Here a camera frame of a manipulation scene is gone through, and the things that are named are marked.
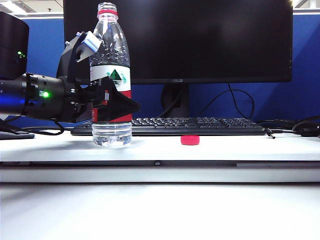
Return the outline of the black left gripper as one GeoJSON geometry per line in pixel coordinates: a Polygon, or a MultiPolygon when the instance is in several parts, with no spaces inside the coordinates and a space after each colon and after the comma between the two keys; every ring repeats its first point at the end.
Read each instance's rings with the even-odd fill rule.
{"type": "Polygon", "coordinates": [[[129,122],[141,105],[119,92],[110,77],[94,80],[62,80],[63,102],[59,122],[78,123],[92,118],[94,123],[129,122]]]}

